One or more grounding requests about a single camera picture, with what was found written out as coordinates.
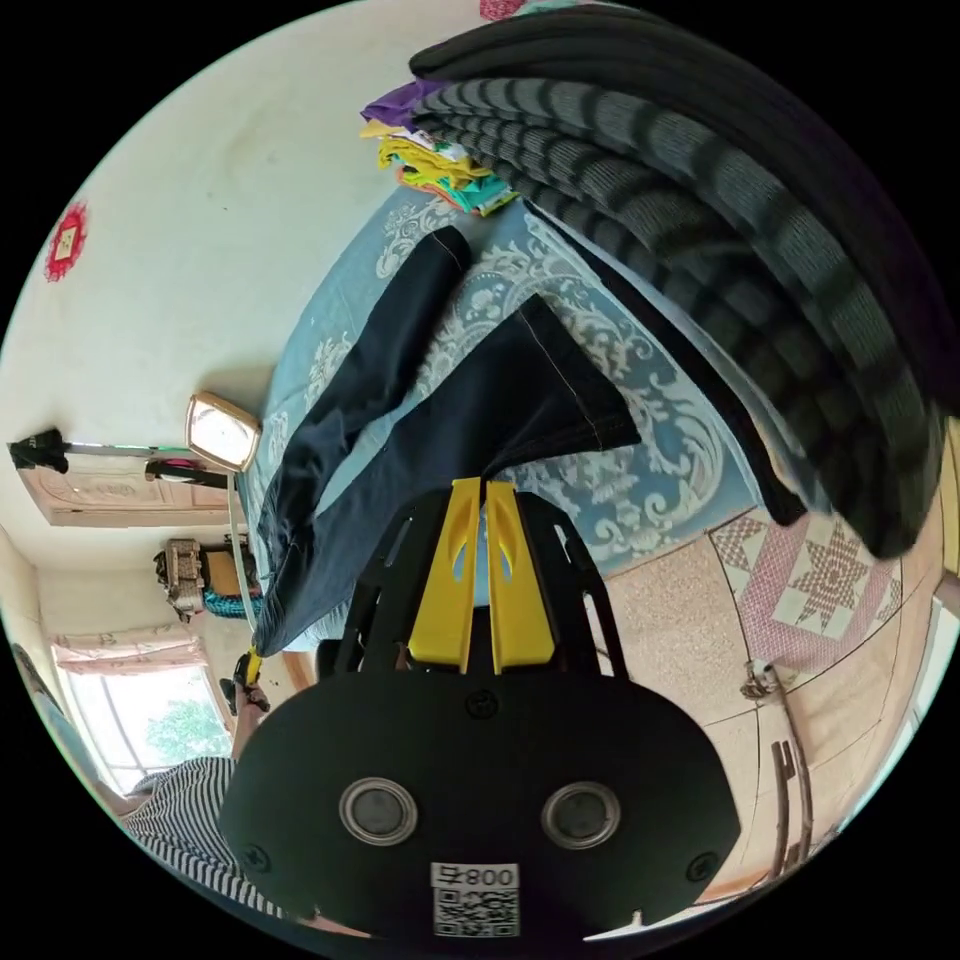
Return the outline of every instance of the label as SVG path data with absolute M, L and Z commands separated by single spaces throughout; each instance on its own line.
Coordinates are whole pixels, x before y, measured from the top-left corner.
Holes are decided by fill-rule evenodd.
M 520 936 L 515 863 L 432 863 L 433 932 L 438 937 Z

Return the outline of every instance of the fisheye lens view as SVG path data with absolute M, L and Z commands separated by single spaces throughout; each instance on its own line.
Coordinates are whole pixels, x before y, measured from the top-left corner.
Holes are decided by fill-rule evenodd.
M 650 952 L 789 889 L 923 724 L 958 371 L 868 163 L 714 40 L 340 4 L 49 224 L 0 353 L 10 657 L 143 870 L 281 939 Z

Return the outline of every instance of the red decoration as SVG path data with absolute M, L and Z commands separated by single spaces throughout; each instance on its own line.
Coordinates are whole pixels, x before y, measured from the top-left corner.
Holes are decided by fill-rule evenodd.
M 480 0 L 480 16 L 484 20 L 503 20 L 512 17 L 526 0 Z
M 51 283 L 62 280 L 80 259 L 87 239 L 87 207 L 74 203 L 67 208 L 50 241 L 44 274 Z

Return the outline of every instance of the striped shirt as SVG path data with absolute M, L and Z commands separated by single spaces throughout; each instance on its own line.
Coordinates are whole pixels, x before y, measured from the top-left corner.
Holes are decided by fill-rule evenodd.
M 236 762 L 228 757 L 187 760 L 141 780 L 149 793 L 123 818 L 127 833 L 158 860 L 210 890 L 274 917 L 282 913 L 244 876 L 218 826 Z

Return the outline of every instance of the circular sensor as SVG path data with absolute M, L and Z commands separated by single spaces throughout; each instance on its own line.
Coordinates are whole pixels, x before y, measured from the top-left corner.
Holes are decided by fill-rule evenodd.
M 344 790 L 340 820 L 358 840 L 392 847 L 403 843 L 416 829 L 417 805 L 399 783 L 366 777 Z
M 567 850 L 599 846 L 620 825 L 620 803 L 599 783 L 571 783 L 544 804 L 540 822 L 547 836 Z

